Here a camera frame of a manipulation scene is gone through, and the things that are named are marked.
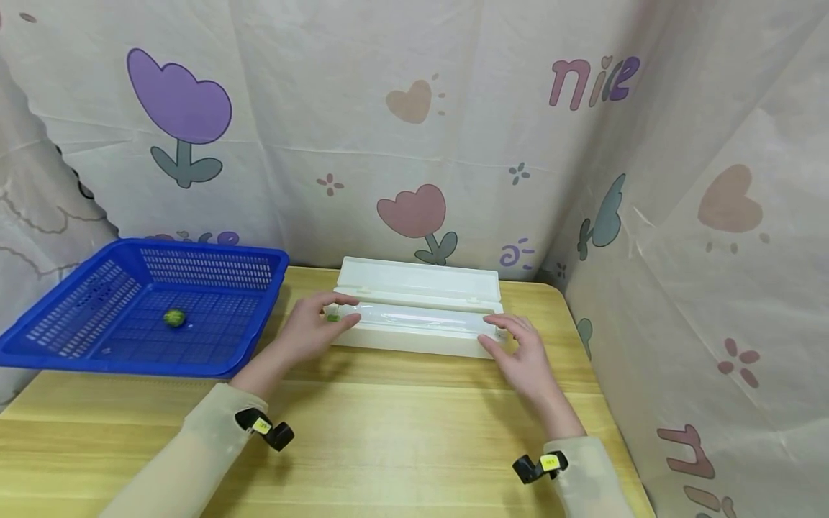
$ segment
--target blue plastic basket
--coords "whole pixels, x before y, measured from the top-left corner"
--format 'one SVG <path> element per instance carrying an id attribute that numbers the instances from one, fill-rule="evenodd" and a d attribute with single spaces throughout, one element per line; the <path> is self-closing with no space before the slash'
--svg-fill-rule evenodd
<path id="1" fill-rule="evenodd" d="M 119 240 L 0 336 L 0 365 L 230 377 L 253 354 L 288 267 L 282 250 Z M 170 327 L 169 309 L 185 322 Z"/>

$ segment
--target small green ball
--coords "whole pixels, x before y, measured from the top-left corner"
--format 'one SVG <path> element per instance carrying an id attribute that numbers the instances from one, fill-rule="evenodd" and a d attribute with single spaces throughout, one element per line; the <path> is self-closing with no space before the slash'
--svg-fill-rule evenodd
<path id="1" fill-rule="evenodd" d="M 170 327 L 179 327 L 184 323 L 184 311 L 171 309 L 164 313 L 164 322 Z"/>

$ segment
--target sleeve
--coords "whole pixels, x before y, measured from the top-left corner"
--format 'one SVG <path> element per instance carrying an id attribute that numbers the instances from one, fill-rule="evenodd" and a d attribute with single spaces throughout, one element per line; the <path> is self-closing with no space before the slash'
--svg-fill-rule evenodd
<path id="1" fill-rule="evenodd" d="M 102 518 L 197 517 L 250 433 L 235 421 L 244 409 L 266 412 L 258 397 L 218 384 L 184 419 L 178 435 L 112 500 Z"/>
<path id="2" fill-rule="evenodd" d="M 569 518 L 633 518 L 600 439 L 567 438 L 544 445 L 544 453 L 558 451 L 570 463 L 554 480 Z"/>

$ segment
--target table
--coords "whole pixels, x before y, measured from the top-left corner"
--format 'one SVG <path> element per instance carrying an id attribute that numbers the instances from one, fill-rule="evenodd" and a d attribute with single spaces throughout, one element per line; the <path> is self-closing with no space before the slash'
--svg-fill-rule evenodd
<path id="1" fill-rule="evenodd" d="M 261 344 L 337 272 L 289 268 Z M 636 516 L 653 516 L 561 294 L 502 282 L 529 317 L 588 433 L 613 459 Z M 43 372 L 0 414 L 0 516 L 96 516 L 177 432 L 215 382 Z M 549 483 L 511 469 L 544 443 L 490 360 L 333 347 L 290 373 L 270 415 L 297 437 L 250 441 L 204 516 L 563 516 Z"/>

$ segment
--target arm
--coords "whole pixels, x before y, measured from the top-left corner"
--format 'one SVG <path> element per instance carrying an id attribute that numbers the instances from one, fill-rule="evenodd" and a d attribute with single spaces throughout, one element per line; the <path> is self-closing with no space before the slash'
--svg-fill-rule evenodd
<path id="1" fill-rule="evenodd" d="M 555 381 L 538 331 L 524 317 L 488 315 L 484 320 L 508 330 L 518 341 L 516 351 L 509 354 L 492 338 L 478 337 L 507 382 L 536 410 L 549 441 L 541 453 L 561 451 L 570 462 L 554 480 L 567 516 L 633 518 L 602 442 L 587 437 L 579 416 Z"/>
<path id="2" fill-rule="evenodd" d="M 339 293 L 318 293 L 294 307 L 279 337 L 228 385 L 218 384 L 184 419 L 178 435 L 109 503 L 102 518 L 196 517 L 251 433 L 235 421 L 244 409 L 267 412 L 276 385 L 297 363 L 320 356 L 331 342 L 360 321 L 354 314 L 325 322 L 320 311 L 331 303 L 357 304 Z"/>

